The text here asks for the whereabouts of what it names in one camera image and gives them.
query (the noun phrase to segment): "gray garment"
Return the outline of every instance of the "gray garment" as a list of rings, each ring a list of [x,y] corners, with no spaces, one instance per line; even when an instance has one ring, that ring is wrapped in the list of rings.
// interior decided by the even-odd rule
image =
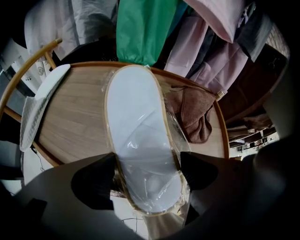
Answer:
[[[269,16],[256,8],[248,22],[241,28],[236,42],[253,62],[262,51],[272,27],[273,22]]]
[[[79,46],[114,34],[117,12],[117,0],[39,1],[25,17],[28,53],[32,56],[43,46],[62,38],[62,43],[54,49],[62,60]]]
[[[188,72],[186,78],[190,78],[200,69],[200,65],[203,62],[203,59],[204,59],[206,53],[210,49],[210,45],[211,45],[212,40],[215,35],[216,35],[215,32],[209,27],[206,31],[203,43],[199,49],[199,53],[196,57],[196,60],[195,60],[194,64],[192,65],[190,71]]]

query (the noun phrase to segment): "hanging clothes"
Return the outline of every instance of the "hanging clothes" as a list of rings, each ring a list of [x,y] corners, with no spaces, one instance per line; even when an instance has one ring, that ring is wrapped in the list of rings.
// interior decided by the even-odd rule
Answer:
[[[272,28],[272,20],[260,9],[256,9],[241,28],[236,42],[253,62],[261,53]]]
[[[233,43],[245,0],[184,0],[223,40]]]
[[[210,45],[211,45],[215,35],[216,34],[214,33],[214,31],[209,27],[206,31],[204,40],[202,42],[202,45],[200,47],[200,50],[199,50],[198,55],[196,57],[196,60],[193,63],[190,71],[186,75],[186,78],[190,78],[191,76],[193,76],[199,70],[200,65],[203,62],[206,53],[210,49]]]
[[[253,117],[245,117],[244,121],[248,128],[264,129],[274,127],[268,114],[263,113]]]
[[[285,56],[267,44],[255,62],[247,61],[228,93],[218,102],[227,126],[235,127],[236,122],[253,116],[262,107],[286,64]]]
[[[208,26],[225,41],[232,43],[244,0],[185,0],[195,11],[186,17],[172,49],[165,71],[186,77],[203,43]]]
[[[120,0],[117,20],[119,61],[152,66],[158,60],[178,0]]]
[[[185,2],[183,2],[182,0],[178,1],[176,12],[175,12],[174,18],[172,20],[167,38],[171,35],[171,33],[174,31],[174,29],[176,28],[176,26],[180,22],[180,20],[183,17],[183,14],[186,11],[187,7],[188,7],[188,5]]]
[[[226,43],[211,55],[200,69],[190,78],[214,94],[227,93],[229,87],[241,73],[247,55],[237,43]]]
[[[43,46],[62,38],[62,42],[54,48],[57,57],[62,60],[79,46],[114,33],[117,12],[117,0],[39,1],[25,17],[24,35],[28,53],[33,56]]]
[[[196,12],[184,19],[165,71],[185,77],[195,62],[208,24]]]

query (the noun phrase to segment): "brown towel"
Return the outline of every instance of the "brown towel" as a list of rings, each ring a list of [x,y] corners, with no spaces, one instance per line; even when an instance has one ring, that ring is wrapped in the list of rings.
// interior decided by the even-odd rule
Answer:
[[[212,131],[210,110],[215,96],[202,90],[184,88],[167,93],[167,100],[191,143],[205,143]]]

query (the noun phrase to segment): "folded towel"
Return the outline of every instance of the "folded towel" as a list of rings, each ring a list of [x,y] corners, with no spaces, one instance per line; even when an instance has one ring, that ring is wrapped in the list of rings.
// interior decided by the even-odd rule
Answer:
[[[209,121],[215,96],[203,90],[183,88],[167,93],[166,98],[188,141],[205,143],[212,131]]]
[[[39,124],[52,94],[70,69],[70,64],[55,68],[43,81],[35,97],[27,97],[21,120],[20,150],[26,151],[33,143]]]
[[[32,145],[47,103],[48,100],[45,97],[38,100],[34,97],[26,98],[20,130],[21,151],[26,151]]]

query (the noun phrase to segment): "clothing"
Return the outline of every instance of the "clothing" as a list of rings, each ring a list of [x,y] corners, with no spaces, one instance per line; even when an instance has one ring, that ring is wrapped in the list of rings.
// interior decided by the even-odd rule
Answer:
[[[117,12],[117,0],[42,0],[25,17],[28,53],[62,38],[54,49],[62,60],[78,46],[115,32]]]
[[[239,20],[238,28],[244,26],[246,24],[246,22],[248,22],[248,19],[249,19],[249,17],[247,15],[246,11],[244,10],[242,17]]]
[[[178,0],[120,0],[117,56],[121,62],[152,66],[157,62]]]
[[[196,60],[207,29],[208,24],[196,13],[186,17],[164,70],[185,77]]]
[[[184,0],[223,40],[233,43],[244,0]]]
[[[212,131],[210,110],[215,96],[194,88],[167,93],[166,98],[190,143],[205,143]]]
[[[273,127],[273,123],[266,113],[259,114],[254,117],[245,117],[244,121],[248,128],[264,129]]]
[[[248,57],[237,43],[226,43],[211,55],[190,78],[214,94],[227,93],[244,68]]]
[[[218,102],[227,127],[244,123],[243,118],[250,114],[260,114],[256,112],[270,96],[286,63],[286,58],[268,45],[255,62],[247,61],[228,93]]]
[[[200,64],[202,63],[206,53],[210,49],[210,45],[212,43],[214,36],[215,36],[214,31],[209,27],[206,31],[203,43],[200,47],[200,50],[196,57],[196,60],[195,60],[194,64],[192,65],[190,71],[186,75],[186,78],[190,78],[192,75],[194,75],[199,70]]]
[[[253,62],[261,53],[272,28],[272,20],[259,9],[254,11],[245,26],[241,28],[236,42]]]
[[[171,33],[176,28],[177,24],[180,22],[180,20],[183,16],[184,12],[186,11],[187,7],[188,7],[188,5],[185,2],[183,2],[182,0],[178,1],[176,12],[175,12],[174,18],[172,20],[167,38],[171,35]]]

